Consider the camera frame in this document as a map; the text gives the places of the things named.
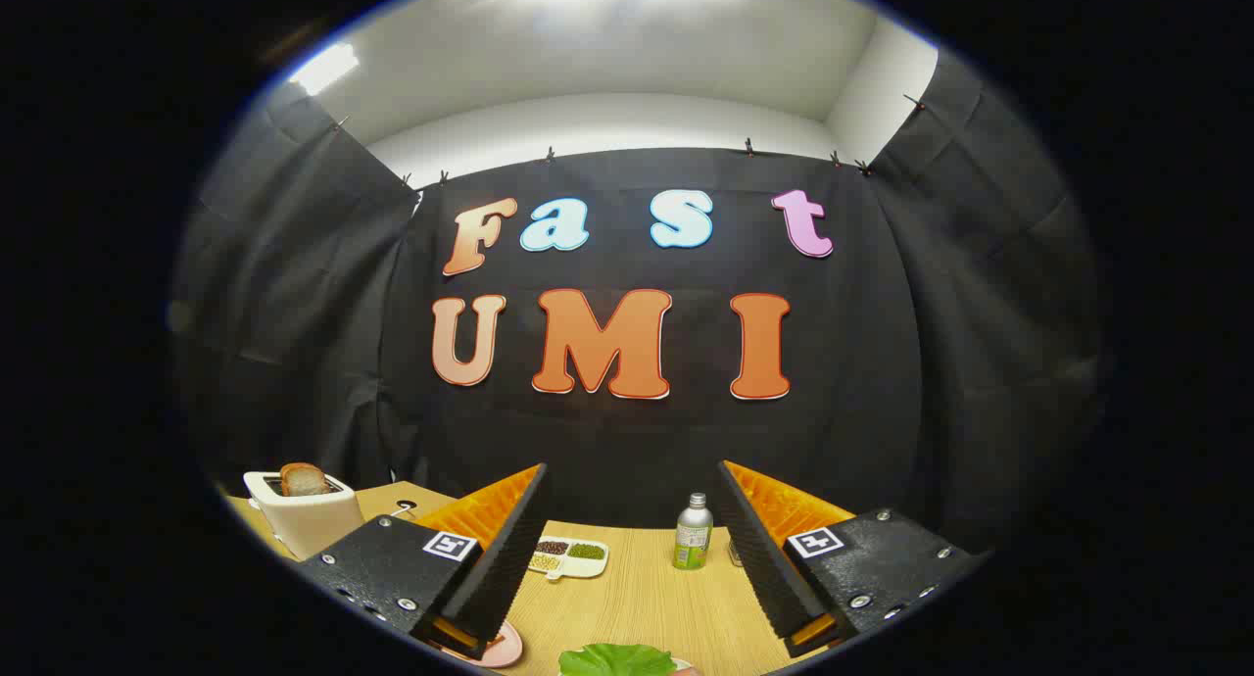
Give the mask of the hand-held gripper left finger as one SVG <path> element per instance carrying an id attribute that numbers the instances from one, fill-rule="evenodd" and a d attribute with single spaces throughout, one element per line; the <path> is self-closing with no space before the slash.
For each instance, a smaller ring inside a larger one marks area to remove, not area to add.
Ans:
<path id="1" fill-rule="evenodd" d="M 335 602 L 469 658 L 507 621 L 545 529 L 551 470 L 535 463 L 421 518 L 379 514 L 298 561 Z"/>

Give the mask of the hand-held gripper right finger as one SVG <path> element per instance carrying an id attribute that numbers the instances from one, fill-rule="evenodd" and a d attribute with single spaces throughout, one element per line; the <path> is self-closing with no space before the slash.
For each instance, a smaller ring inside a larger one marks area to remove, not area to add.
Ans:
<path id="1" fill-rule="evenodd" d="M 855 514 L 740 463 L 717 470 L 721 519 L 791 657 L 879 632 L 989 559 L 892 507 Z"/>

